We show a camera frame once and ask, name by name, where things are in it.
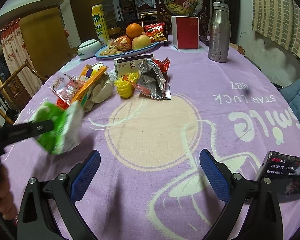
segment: green package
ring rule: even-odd
[[[50,154],[58,155],[72,150],[79,145],[79,131],[82,124],[83,110],[79,101],[74,101],[66,110],[45,102],[31,117],[32,122],[52,120],[54,129],[35,139]]]

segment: yellow spray can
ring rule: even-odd
[[[103,13],[103,7],[101,4],[92,7],[92,17],[93,17],[94,27],[96,29],[101,46],[104,47],[107,45],[107,41],[109,40],[109,35],[108,35],[108,29],[105,20],[105,14]]]

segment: red box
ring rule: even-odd
[[[199,18],[172,16],[173,45],[177,49],[199,49]]]

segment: flower basket painting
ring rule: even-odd
[[[202,7],[202,0],[163,0],[164,4],[171,13],[183,16],[195,16]]]

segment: table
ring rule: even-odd
[[[99,239],[201,240],[224,205],[198,166],[202,149],[246,179],[255,179],[270,150],[300,156],[300,124],[261,71],[232,48],[225,64],[209,60],[203,50],[203,44],[199,53],[156,48],[155,58],[171,60],[172,99],[155,101],[136,92],[122,99],[114,90],[85,115],[82,143],[69,153],[48,155],[33,138],[8,146],[2,162],[17,207],[31,177],[53,179],[96,149],[101,166],[76,206]],[[75,58],[62,70],[78,75],[97,61]],[[112,60],[103,63],[114,67]],[[44,101],[56,101],[49,86],[58,75],[34,95],[18,123],[29,120]],[[300,200],[280,207],[289,239],[300,225]],[[247,210],[245,205],[230,238],[238,234]]]

